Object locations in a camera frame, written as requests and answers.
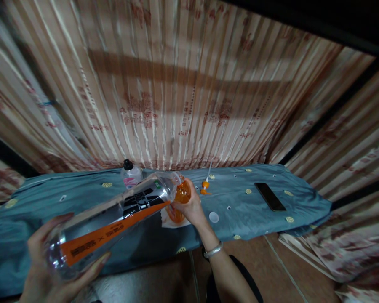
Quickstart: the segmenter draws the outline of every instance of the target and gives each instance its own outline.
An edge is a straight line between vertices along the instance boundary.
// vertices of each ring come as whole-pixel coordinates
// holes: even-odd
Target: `smartphone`
[[[286,208],[282,205],[277,196],[275,196],[268,184],[254,183],[254,185],[272,211],[286,211]]]

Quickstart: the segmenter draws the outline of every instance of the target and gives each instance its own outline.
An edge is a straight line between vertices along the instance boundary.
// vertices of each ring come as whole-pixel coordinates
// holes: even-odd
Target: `blue bedsheet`
[[[151,172],[143,171],[144,176]],[[207,173],[208,169],[182,171],[198,187]],[[218,213],[218,223],[211,225],[222,241],[287,230],[298,236],[324,222],[330,214],[331,202],[282,165],[216,168],[211,174],[214,179],[210,178],[208,191],[212,195],[201,196],[202,207],[207,216],[211,211]],[[271,211],[254,182],[267,183],[287,211]],[[12,200],[0,208],[0,297],[22,292],[30,264],[27,240],[42,224],[60,214],[80,213],[123,191],[119,169],[26,180]],[[126,271],[168,258],[182,247],[193,250],[200,244],[193,226],[162,228],[160,215],[156,214],[113,247],[102,274]]]

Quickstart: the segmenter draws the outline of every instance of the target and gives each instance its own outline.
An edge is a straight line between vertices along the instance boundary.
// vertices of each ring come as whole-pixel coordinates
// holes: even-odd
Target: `hand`
[[[98,276],[104,264],[111,256],[110,252],[105,253],[77,280],[62,284],[54,281],[45,261],[44,243],[48,234],[55,226],[67,221],[72,216],[73,213],[68,213],[54,217],[38,229],[28,240],[31,268],[25,280],[20,303],[70,302],[86,285],[90,284]]]
[[[181,204],[179,202],[173,202],[171,206],[173,208],[178,209],[180,212],[184,214],[187,220],[193,224],[196,228],[208,224],[206,220],[205,214],[203,213],[203,209],[201,206],[201,200],[195,189],[194,184],[188,178],[185,178],[185,181],[188,183],[189,188],[191,189],[191,198],[188,203]]]

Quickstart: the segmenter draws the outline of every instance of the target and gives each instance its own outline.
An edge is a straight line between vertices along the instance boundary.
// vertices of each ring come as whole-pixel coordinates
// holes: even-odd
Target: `clear plastic bottle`
[[[182,182],[177,187],[175,202],[180,202],[182,204],[188,203],[191,198],[191,189],[186,181]],[[177,209],[169,205],[167,208],[167,213],[170,219],[175,223],[181,223],[184,221],[184,215]]]
[[[79,277],[129,228],[183,196],[184,177],[155,172],[140,184],[59,224],[45,243],[49,268],[60,280]]]
[[[143,180],[142,171],[129,159],[125,159],[123,161],[123,169],[121,169],[121,178],[126,188],[131,189]]]

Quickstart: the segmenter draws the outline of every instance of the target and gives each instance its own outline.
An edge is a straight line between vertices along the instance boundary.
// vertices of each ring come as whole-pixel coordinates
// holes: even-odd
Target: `orange liquid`
[[[177,186],[177,194],[174,198],[175,202],[180,202],[182,204],[188,203],[191,198],[191,189],[188,183],[184,181],[179,186]],[[184,221],[184,215],[179,211],[174,209],[171,205],[167,208],[167,213],[170,219],[175,223],[181,223]]]

